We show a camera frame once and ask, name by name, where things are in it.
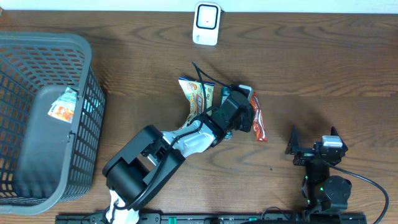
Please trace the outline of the red snack packet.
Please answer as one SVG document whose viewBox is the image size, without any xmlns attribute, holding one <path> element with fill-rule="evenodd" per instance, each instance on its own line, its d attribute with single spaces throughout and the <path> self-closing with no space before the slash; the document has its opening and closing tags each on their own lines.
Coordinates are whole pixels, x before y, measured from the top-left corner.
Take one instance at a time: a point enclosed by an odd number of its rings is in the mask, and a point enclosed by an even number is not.
<svg viewBox="0 0 398 224">
<path fill-rule="evenodd" d="M 264 127 L 262 109 L 259 103 L 259 99 L 257 97 L 257 93 L 253 93 L 250 104 L 254 110 L 252 127 L 256 135 L 256 141 L 267 142 L 268 139 L 266 135 L 266 129 Z"/>
</svg>

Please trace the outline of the cream yellow snack bag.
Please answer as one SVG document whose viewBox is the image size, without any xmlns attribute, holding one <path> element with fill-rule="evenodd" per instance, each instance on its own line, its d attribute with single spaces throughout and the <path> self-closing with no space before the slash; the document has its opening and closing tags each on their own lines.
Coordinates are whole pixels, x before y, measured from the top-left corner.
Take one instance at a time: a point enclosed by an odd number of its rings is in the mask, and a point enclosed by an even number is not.
<svg viewBox="0 0 398 224">
<path fill-rule="evenodd" d="M 180 128 L 188 126 L 192 119 L 202 114 L 202 112 L 213 106 L 213 91 L 215 84 L 205 82 L 205 93 L 203 93 L 202 85 L 199 81 L 195 81 L 186 77 L 179 77 L 178 82 L 182 88 L 186 99 L 190 103 L 190 113 Z"/>
</svg>

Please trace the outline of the green orange snack packet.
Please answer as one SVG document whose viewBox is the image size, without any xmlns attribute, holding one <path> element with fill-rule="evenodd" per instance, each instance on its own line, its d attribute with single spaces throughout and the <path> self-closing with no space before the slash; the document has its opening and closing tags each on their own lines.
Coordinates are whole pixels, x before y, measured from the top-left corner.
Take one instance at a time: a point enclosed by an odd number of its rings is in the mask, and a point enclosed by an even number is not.
<svg viewBox="0 0 398 224">
<path fill-rule="evenodd" d="M 47 114 L 52 118 L 71 124 L 77 103 L 77 94 L 77 91 L 72 88 L 66 88 L 65 92 L 52 103 Z"/>
</svg>

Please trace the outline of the teal blister pack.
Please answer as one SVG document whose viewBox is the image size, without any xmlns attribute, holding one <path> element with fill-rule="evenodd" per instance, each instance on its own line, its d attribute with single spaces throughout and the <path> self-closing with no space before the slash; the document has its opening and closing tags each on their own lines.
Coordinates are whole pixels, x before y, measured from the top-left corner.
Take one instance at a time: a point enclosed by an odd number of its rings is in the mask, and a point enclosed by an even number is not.
<svg viewBox="0 0 398 224">
<path fill-rule="evenodd" d="M 220 105 L 222 105 L 222 104 L 226 101 L 226 99 L 229 97 L 229 94 L 230 94 L 229 88 L 223 86 L 223 87 L 221 88 L 221 95 L 220 95 L 220 96 L 221 96 L 221 101 L 220 101 Z M 224 140 L 225 140 L 225 141 L 228 141 L 228 140 L 230 140 L 232 137 L 233 137 L 233 132 L 232 132 L 232 131 L 228 131 L 227 134 L 226 134 L 226 136 L 224 137 Z"/>
</svg>

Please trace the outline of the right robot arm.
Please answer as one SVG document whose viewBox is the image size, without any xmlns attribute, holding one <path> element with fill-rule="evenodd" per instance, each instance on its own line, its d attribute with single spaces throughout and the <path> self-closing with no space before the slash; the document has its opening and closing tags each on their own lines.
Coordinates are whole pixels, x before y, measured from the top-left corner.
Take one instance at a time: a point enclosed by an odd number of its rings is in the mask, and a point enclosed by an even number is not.
<svg viewBox="0 0 398 224">
<path fill-rule="evenodd" d="M 305 168 L 302 195 L 308 199 L 306 218 L 313 214 L 339 214 L 348 208 L 351 182 L 330 174 L 330 168 L 339 164 L 347 151 L 334 127 L 331 134 L 322 136 L 311 148 L 300 145 L 297 128 L 293 128 L 285 154 L 293 155 L 293 165 Z"/>
</svg>

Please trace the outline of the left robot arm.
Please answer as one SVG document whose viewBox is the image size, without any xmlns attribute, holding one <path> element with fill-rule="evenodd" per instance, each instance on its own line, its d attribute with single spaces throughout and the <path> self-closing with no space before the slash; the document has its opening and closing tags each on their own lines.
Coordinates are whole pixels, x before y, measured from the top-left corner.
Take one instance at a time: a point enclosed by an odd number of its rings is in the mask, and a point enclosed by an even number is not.
<svg viewBox="0 0 398 224">
<path fill-rule="evenodd" d="M 144 127 L 104 166 L 102 174 L 111 194 L 106 223 L 137 223 L 139 210 L 188 157 L 217 146 L 232 130 L 251 130 L 254 90 L 231 85 L 229 91 L 219 107 L 208 108 L 184 128 L 159 131 L 153 125 Z"/>
</svg>

